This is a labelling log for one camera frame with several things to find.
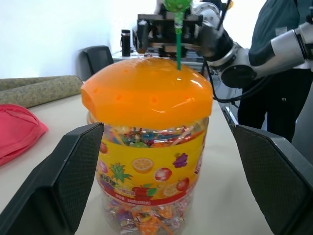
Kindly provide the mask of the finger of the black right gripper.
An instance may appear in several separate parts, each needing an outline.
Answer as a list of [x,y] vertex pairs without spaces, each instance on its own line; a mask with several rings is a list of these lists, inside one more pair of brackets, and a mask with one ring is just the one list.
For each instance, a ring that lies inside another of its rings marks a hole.
[[133,44],[139,54],[145,54],[149,47],[149,22],[140,20],[133,28]]

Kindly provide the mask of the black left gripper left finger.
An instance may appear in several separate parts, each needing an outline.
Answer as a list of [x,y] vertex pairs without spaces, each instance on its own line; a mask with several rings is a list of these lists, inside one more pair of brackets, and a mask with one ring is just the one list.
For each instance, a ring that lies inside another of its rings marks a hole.
[[2,235],[73,235],[93,185],[104,125],[65,134],[0,214]]

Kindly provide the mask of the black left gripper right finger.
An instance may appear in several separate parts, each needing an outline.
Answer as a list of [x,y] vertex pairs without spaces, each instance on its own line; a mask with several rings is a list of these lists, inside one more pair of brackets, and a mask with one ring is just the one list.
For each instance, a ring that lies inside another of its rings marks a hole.
[[313,165],[287,139],[235,125],[247,182],[275,235],[313,233]]

